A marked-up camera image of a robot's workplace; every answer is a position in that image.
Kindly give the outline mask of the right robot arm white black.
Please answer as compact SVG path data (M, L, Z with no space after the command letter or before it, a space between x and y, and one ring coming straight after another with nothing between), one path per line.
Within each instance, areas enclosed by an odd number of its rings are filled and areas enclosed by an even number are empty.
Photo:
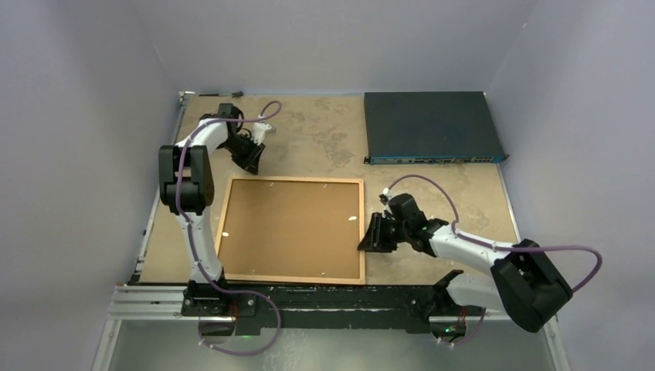
M434 286L433 309L445 315L465 306L502 311L520 328L538 332L573 297L573 290L539 246L488 240L429 219L408 193L382 197L358 250L391 253L407 243L419 253L453 260L474 274L453 270Z

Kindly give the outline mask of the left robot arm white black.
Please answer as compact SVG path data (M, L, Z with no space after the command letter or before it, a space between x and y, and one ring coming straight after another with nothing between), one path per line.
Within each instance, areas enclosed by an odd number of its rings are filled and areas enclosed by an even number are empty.
M238 107L220 104L214 114L203 115L184 139L158 150L160 200L182 229L191 266L183 292L183 315L226 315L232 306L211 228L215 185L210 156L225 149L241 169L257 174L264 139L273 125L262 114L252 128L245 128L244 123Z

